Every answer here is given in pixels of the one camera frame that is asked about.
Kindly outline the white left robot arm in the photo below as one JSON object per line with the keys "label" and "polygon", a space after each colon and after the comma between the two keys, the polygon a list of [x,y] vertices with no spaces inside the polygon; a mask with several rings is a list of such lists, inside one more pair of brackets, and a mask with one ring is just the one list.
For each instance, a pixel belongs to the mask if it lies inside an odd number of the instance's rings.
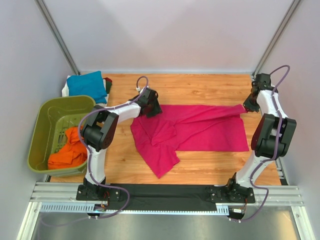
{"label": "white left robot arm", "polygon": [[140,116],[154,117],[162,112],[158,93],[144,87],[139,95],[113,107],[94,106],[84,117],[80,131],[87,149],[87,170],[83,184],[78,186],[76,199],[80,201],[105,201],[110,186],[105,186],[106,151],[111,145],[118,123]]}

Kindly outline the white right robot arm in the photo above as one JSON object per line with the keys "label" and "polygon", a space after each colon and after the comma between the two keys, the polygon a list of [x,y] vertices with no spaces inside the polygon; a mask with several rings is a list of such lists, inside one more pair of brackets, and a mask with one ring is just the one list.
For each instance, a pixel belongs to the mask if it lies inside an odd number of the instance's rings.
{"label": "white right robot arm", "polygon": [[271,162],[287,154],[297,127],[296,120],[284,113],[270,74],[256,75],[243,106],[248,112],[261,112],[262,117],[251,139],[249,159],[228,180],[225,196],[231,202],[244,201],[253,196],[257,178]]}

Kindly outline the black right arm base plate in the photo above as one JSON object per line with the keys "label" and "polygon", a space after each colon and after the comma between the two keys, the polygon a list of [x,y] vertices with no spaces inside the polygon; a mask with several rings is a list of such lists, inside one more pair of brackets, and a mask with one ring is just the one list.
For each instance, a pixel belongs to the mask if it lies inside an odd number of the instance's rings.
{"label": "black right arm base plate", "polygon": [[209,186],[205,190],[209,194],[209,200],[213,203],[253,204],[256,202],[251,187]]}

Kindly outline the olive green plastic basket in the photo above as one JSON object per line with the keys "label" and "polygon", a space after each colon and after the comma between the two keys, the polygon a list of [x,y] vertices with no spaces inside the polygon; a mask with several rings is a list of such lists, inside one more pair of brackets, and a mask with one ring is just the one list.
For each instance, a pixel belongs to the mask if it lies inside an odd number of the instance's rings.
{"label": "olive green plastic basket", "polygon": [[67,129],[77,127],[95,105],[92,97],[78,95],[53,98],[40,107],[27,159],[31,171],[53,177],[78,176],[86,171],[86,162],[75,167],[49,169],[48,160],[67,143]]}

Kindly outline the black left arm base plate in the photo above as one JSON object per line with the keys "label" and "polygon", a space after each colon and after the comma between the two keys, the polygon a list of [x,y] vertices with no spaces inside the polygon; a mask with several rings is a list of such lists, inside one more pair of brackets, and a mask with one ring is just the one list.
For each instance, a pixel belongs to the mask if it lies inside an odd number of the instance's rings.
{"label": "black left arm base plate", "polygon": [[126,193],[120,189],[101,187],[99,185],[84,185],[78,186],[76,193],[77,201],[111,201],[119,202],[121,200],[126,200]]}

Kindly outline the magenta pink t shirt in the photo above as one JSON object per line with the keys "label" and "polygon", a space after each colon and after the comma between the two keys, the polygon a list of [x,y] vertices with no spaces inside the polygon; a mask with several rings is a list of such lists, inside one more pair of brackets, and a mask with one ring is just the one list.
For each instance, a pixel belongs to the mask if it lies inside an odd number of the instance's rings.
{"label": "magenta pink t shirt", "polygon": [[240,104],[162,105],[154,117],[140,116],[130,130],[136,150],[157,178],[180,162],[176,152],[247,152]]}

